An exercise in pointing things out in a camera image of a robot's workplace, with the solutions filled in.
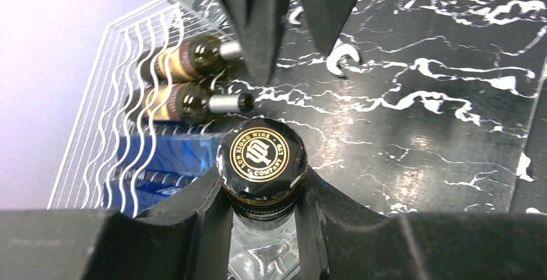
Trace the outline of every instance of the wine label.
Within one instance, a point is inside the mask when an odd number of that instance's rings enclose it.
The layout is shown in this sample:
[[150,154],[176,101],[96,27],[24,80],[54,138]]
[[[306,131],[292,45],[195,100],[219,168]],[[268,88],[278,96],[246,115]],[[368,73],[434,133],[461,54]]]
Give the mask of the wine label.
[[169,72],[171,73],[171,77],[174,82],[187,82],[194,80],[195,77],[193,77],[191,74],[189,74],[188,69],[183,66],[181,62],[181,54],[182,51],[188,51],[189,43],[183,43],[181,47],[177,50],[177,47],[173,46],[171,48],[165,49],[165,51],[160,54],[157,59],[156,63],[154,64],[156,73],[158,77],[162,80],[167,79],[167,70],[165,68],[165,59],[166,57],[169,57],[168,60],[168,66],[169,66]]
[[195,70],[192,61],[190,60],[190,53],[192,53],[192,51],[190,51],[190,44],[186,43],[185,45],[182,45],[179,49],[179,62],[188,76],[192,79],[198,79],[200,78],[200,74]]
[[241,132],[230,147],[230,163],[235,172],[252,182],[277,178],[285,171],[289,155],[285,138],[262,127]]
[[150,89],[144,98],[143,108],[146,110],[146,116],[154,121],[181,121],[181,116],[177,113],[177,93],[182,88],[182,85],[175,85],[169,88],[165,85],[159,86],[157,91],[157,97],[154,99],[154,90]]

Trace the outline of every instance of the bottle top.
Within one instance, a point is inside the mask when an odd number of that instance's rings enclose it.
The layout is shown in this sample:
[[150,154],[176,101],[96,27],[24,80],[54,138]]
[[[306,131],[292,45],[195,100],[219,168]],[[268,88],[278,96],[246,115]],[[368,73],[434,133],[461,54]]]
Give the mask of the bottle top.
[[234,210],[269,221],[292,211],[308,158],[302,139],[288,125],[251,119],[224,137],[217,168]]
[[238,93],[230,95],[215,94],[209,99],[209,109],[214,114],[228,112],[247,113],[253,110],[255,100],[251,94]]
[[242,56],[243,50],[239,41],[234,40],[221,43],[219,53],[223,59],[235,59]]

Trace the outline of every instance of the wire wine rack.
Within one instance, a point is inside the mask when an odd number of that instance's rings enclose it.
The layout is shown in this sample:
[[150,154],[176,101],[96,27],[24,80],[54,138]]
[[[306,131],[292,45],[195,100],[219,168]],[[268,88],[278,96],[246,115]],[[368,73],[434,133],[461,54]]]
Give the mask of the wire wine rack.
[[[129,121],[124,112],[125,106],[129,104],[124,99],[132,96],[132,91],[137,89],[141,90],[143,96],[142,90],[148,84],[135,73],[147,59],[156,57],[148,55],[140,61],[139,56],[147,50],[152,51],[154,47],[162,47],[161,52],[173,43],[178,47],[183,40],[203,33],[212,34],[222,41],[232,39],[176,0],[154,0],[112,21],[106,27],[59,167],[48,209],[99,208],[104,195],[112,195],[109,181],[119,181],[121,211],[127,200],[132,199],[133,215],[137,215],[135,182],[145,178],[144,168],[154,155],[154,137],[178,134],[183,130],[178,126],[162,128],[153,125],[152,118],[148,124]],[[169,73],[167,76],[166,84],[170,89],[172,80]],[[155,76],[153,79],[153,86],[157,90],[160,82]],[[151,102],[155,101],[157,92],[154,93]],[[135,134],[140,136],[141,141],[144,141],[146,135],[152,136],[152,152],[143,165],[122,167],[121,159],[118,160],[116,156],[120,139],[128,139]],[[128,139],[126,149],[130,147],[129,142]],[[130,180],[131,191],[126,194],[123,182],[127,180]]]

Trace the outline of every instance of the circular logo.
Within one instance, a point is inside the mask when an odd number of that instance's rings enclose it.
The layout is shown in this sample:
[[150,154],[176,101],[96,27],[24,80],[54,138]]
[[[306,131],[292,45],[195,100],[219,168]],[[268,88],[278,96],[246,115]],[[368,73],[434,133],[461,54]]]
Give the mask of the circular logo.
[[287,167],[289,147],[282,135],[269,128],[245,130],[230,147],[230,163],[238,175],[252,182],[275,179]]

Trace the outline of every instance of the bottle lying on side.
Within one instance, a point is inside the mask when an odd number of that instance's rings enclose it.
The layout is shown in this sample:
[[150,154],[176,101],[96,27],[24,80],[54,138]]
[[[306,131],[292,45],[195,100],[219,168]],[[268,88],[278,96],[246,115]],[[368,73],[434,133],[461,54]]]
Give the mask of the bottle lying on side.
[[[179,48],[169,44],[161,54],[156,55],[162,47],[154,48],[152,55],[141,66],[141,77],[144,81],[153,83],[150,64],[154,62],[154,72],[158,81],[167,80],[165,59],[169,57],[168,67],[173,83],[201,80],[220,74],[226,68],[226,60],[241,56],[241,46],[238,41],[222,43],[211,35],[199,35],[188,42],[183,42]],[[145,59],[150,51],[145,51],[138,62]]]
[[147,107],[142,114],[143,121],[152,118],[155,122],[188,125],[206,124],[214,118],[214,114],[243,114],[254,108],[254,98],[250,94],[214,94],[196,83],[180,83],[172,85],[171,88],[166,85],[158,86],[157,96],[152,102],[154,93],[154,88],[147,88],[128,95],[126,103],[130,103],[127,105],[126,113],[132,121],[137,122],[139,114]]

